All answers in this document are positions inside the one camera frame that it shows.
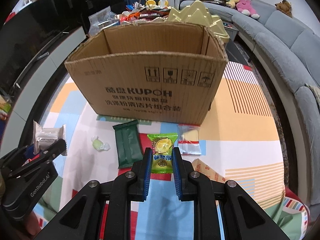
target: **stuffed toy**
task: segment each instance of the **stuffed toy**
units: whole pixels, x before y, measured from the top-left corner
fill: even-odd
[[[251,16],[253,19],[259,19],[260,15],[257,14],[256,10],[251,6],[250,0],[239,0],[236,4],[238,12],[244,15]]]
[[[229,0],[228,2],[226,2],[226,4],[231,7],[231,8],[235,8],[236,7],[236,3],[238,3],[240,0]]]
[[[292,18],[291,4],[287,0],[283,0],[280,3],[276,3],[275,6],[277,7],[278,11],[283,12],[284,14]]]

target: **pink plush toy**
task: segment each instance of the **pink plush toy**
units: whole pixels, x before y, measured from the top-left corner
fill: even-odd
[[[252,8],[250,0],[239,0],[236,4],[238,12],[244,15],[251,16],[253,19],[259,19],[260,15],[257,14],[256,10]]]

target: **screw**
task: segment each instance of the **screw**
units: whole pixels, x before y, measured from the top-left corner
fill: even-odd
[[[97,185],[98,185],[98,181],[96,181],[96,180],[89,181],[89,187],[96,187]]]
[[[197,171],[192,171],[190,172],[190,176],[193,178],[198,178],[200,176],[200,173]]]
[[[135,176],[135,173],[134,173],[133,171],[127,171],[127,172],[125,173],[125,176],[126,176],[127,178],[132,178],[132,177]]]
[[[228,184],[229,187],[237,186],[237,183],[234,180],[228,180],[227,184]]]

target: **small box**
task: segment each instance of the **small box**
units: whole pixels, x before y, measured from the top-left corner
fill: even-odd
[[[65,66],[97,114],[199,125],[227,62],[206,27],[148,23],[101,31]]]

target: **green candy package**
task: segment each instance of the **green candy package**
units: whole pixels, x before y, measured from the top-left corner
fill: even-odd
[[[172,173],[172,148],[177,133],[148,134],[152,142],[152,173]]]
[[[138,120],[113,126],[116,134],[119,169],[131,167],[143,158],[139,139]]]

